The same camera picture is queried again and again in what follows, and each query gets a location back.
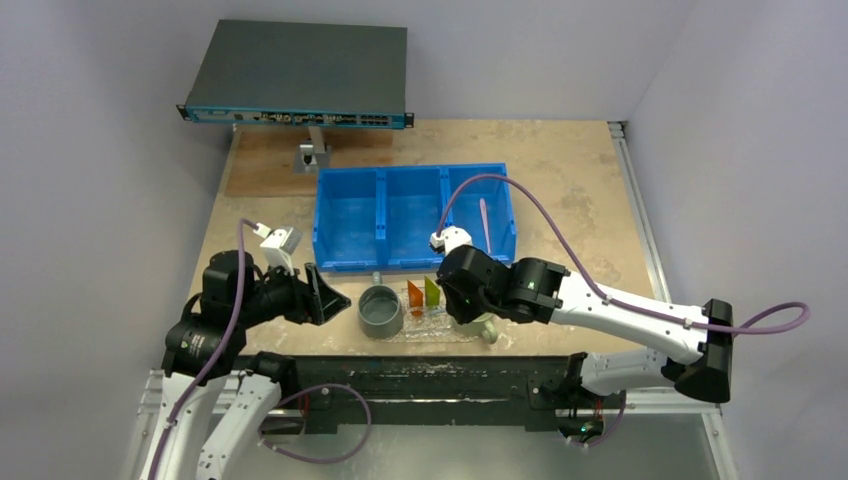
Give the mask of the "clear textured oval tray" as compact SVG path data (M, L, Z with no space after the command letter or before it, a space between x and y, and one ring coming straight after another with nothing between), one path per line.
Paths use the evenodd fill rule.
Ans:
M400 304L404 309L401 329L383 342L403 343L468 343L482 341L494 344L499 337L493 316L468 324L459 324L446 311L443 298L436 306L411 307L406 291L402 292Z

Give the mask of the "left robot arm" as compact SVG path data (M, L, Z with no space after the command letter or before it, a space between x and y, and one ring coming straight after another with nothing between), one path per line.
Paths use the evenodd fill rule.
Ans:
M350 299L326 284L313 264L305 268L305 279L299 279L281 266L261 272L239 250L211 257L201 291L165 337L160 417L142 478L225 479L270 410L295 402L294 359L260 352L248 360L223 417L210 424L248 329L277 318L322 325L350 307Z

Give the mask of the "clear plastic holder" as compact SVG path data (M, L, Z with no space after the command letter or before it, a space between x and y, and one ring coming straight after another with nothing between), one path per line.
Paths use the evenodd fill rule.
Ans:
M424 290L425 283L415 284ZM410 342L440 342L452 339L458 333L454 330L455 322L445 308L445 298L441 292L441 307L435 313L425 309L421 317L413 317L408 310L407 284L399 293L404 308L404 323L399 335Z

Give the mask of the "grey mug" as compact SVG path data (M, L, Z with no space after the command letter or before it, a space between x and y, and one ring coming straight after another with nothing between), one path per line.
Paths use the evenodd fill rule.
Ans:
M385 285L379 272L372 274L372 285L357 303L358 324L372 339L388 339L398 334L404 323L404 308L398 294Z

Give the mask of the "blue plastic divided bin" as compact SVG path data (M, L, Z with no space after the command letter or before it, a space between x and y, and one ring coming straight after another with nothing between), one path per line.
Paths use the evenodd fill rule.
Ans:
M333 168L318 176L312 244L327 272L435 270L430 235L445 216L486 251L479 199L488 205L492 254L511 263L516 221L503 163Z

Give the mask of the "light green mug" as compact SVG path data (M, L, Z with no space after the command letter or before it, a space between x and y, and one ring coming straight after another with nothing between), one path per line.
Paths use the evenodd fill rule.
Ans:
M492 345L497 342L499 337L494 318L494 314L483 314L469 323L456 323L454 330L467 337L479 337L486 344Z

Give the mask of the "pink toothbrush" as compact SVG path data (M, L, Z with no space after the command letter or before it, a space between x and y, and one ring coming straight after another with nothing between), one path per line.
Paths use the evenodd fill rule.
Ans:
M489 255L492 254L492 243L491 243L491 233L490 233L490 223L489 223L489 215L488 215L488 205L484 198L479 199L479 210L481 215L481 222L484 232L484 240L486 244L486 251Z

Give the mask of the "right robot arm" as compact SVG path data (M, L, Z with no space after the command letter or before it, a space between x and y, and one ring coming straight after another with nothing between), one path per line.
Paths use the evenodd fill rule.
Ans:
M727 330L733 310L725 301L685 306L625 294L624 301L636 307L629 310L617 298L595 294L563 265L524 258L506 266L468 245L447 254L437 283L459 323L493 314L519 324L579 326L639 344L629 352L580 354L577 370L561 381L573 406L656 386L714 404L730 399L733 338Z

